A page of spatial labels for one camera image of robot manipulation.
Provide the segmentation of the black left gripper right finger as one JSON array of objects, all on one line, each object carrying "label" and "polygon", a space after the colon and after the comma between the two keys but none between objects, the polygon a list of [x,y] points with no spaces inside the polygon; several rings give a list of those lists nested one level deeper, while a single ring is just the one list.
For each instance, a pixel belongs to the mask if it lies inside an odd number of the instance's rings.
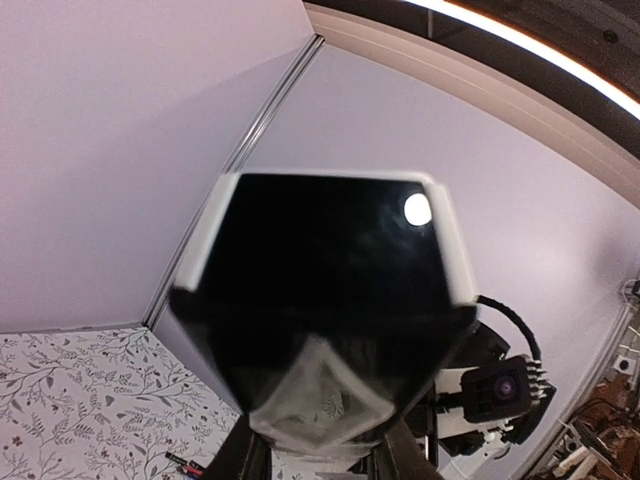
[{"label": "black left gripper right finger", "polygon": [[419,449],[409,427],[396,422],[369,457],[369,478],[373,480],[443,480]]}]

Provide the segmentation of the white slim remote control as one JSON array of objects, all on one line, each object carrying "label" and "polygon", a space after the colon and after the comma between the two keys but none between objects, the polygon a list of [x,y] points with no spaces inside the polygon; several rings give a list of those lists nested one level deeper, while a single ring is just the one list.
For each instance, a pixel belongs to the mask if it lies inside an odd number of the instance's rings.
[{"label": "white slim remote control", "polygon": [[424,174],[221,176],[169,307],[280,449],[371,445],[476,329],[447,188]]}]

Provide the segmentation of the red AAA battery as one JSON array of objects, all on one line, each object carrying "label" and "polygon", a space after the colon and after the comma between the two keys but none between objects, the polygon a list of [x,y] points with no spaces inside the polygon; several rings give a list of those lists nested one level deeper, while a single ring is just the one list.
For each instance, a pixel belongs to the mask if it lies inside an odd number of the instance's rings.
[{"label": "red AAA battery", "polygon": [[174,463],[177,470],[191,479],[200,479],[205,471],[205,468],[192,460],[183,459],[171,452],[165,453],[165,458]]}]

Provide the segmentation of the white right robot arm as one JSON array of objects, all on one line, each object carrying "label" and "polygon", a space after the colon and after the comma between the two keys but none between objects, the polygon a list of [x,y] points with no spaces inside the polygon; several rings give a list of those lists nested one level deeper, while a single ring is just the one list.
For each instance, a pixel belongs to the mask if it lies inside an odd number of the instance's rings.
[{"label": "white right robot arm", "polygon": [[482,324],[439,373],[428,400],[433,423],[424,435],[427,458],[440,446],[450,461],[446,479],[471,479],[487,462],[524,444],[546,414],[557,389],[542,362],[508,355],[509,344]]}]

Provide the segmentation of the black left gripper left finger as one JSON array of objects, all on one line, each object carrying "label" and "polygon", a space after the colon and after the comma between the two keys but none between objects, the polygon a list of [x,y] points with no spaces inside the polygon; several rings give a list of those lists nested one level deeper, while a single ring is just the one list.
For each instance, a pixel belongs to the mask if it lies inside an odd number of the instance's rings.
[{"label": "black left gripper left finger", "polygon": [[271,480],[268,442],[241,416],[207,467],[208,480]]}]

